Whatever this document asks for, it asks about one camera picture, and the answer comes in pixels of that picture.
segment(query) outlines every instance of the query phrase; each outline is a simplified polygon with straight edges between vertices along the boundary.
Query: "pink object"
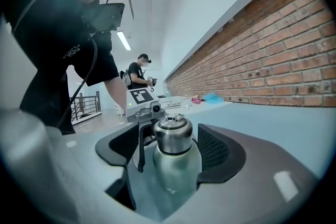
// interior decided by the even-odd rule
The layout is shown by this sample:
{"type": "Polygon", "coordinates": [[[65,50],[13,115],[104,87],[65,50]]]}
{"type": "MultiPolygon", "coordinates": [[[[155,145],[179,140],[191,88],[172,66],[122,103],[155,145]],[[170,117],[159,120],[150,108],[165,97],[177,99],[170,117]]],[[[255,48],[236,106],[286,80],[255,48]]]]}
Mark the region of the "pink object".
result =
{"type": "Polygon", "coordinates": [[[200,104],[200,103],[201,103],[200,98],[191,98],[191,101],[192,101],[194,104],[200,104]]]}

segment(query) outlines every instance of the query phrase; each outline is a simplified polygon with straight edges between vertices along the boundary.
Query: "black cap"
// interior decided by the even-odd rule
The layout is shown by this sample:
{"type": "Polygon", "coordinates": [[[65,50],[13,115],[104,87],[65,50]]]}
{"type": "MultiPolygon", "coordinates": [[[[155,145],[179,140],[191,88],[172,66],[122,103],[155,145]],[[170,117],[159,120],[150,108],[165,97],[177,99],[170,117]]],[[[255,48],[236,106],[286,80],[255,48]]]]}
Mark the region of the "black cap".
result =
{"type": "Polygon", "coordinates": [[[152,61],[148,58],[147,54],[140,54],[140,56],[138,57],[138,59],[140,59],[141,57],[145,58],[148,60],[148,63],[151,63],[152,61]]]}

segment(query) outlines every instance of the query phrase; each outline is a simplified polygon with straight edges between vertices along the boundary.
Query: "metal water bottle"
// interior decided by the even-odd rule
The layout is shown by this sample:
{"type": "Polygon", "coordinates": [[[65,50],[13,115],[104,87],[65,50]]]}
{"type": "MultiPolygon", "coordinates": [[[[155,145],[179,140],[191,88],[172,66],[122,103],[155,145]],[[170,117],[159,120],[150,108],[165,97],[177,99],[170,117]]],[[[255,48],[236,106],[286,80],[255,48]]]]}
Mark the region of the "metal water bottle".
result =
{"type": "Polygon", "coordinates": [[[158,144],[153,163],[160,185],[176,196],[195,192],[202,160],[190,120],[182,114],[167,115],[155,124],[154,134],[158,144]]]}

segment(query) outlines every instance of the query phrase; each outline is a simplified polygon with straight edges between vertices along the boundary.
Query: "person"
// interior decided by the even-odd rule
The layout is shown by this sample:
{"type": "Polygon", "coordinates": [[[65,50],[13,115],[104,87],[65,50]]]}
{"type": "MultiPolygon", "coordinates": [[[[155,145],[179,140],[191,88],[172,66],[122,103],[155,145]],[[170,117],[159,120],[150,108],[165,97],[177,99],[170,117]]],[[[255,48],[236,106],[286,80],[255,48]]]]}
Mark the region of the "person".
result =
{"type": "MultiPolygon", "coordinates": [[[[66,70],[73,65],[84,79],[91,69],[94,46],[83,33],[82,14],[99,5],[99,0],[36,0],[21,18],[31,1],[10,0],[4,10],[12,31],[15,28],[14,37],[38,70],[20,109],[39,117],[46,126],[59,127],[62,134],[71,134],[75,132],[71,109],[58,126],[70,101],[66,70]]],[[[97,59],[86,83],[104,82],[110,96],[126,110],[127,88],[111,54],[111,33],[98,33],[92,39],[97,44],[97,59]]]]}
{"type": "Polygon", "coordinates": [[[147,67],[151,62],[147,54],[140,54],[138,60],[130,64],[128,73],[130,74],[132,84],[128,87],[129,90],[145,88],[149,85],[149,81],[143,77],[141,67],[147,67]]]}

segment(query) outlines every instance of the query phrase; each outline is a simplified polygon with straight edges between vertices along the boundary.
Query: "ceiling light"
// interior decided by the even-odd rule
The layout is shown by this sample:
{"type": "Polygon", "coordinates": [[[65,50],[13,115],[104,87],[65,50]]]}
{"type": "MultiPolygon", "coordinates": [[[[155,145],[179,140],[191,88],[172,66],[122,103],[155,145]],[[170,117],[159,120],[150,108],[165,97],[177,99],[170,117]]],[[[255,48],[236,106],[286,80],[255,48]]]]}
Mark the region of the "ceiling light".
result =
{"type": "Polygon", "coordinates": [[[123,31],[119,31],[119,32],[117,32],[117,35],[120,38],[120,40],[123,43],[123,45],[125,46],[125,49],[126,50],[131,50],[131,47],[128,44],[127,39],[125,38],[124,32],[123,31]]]}

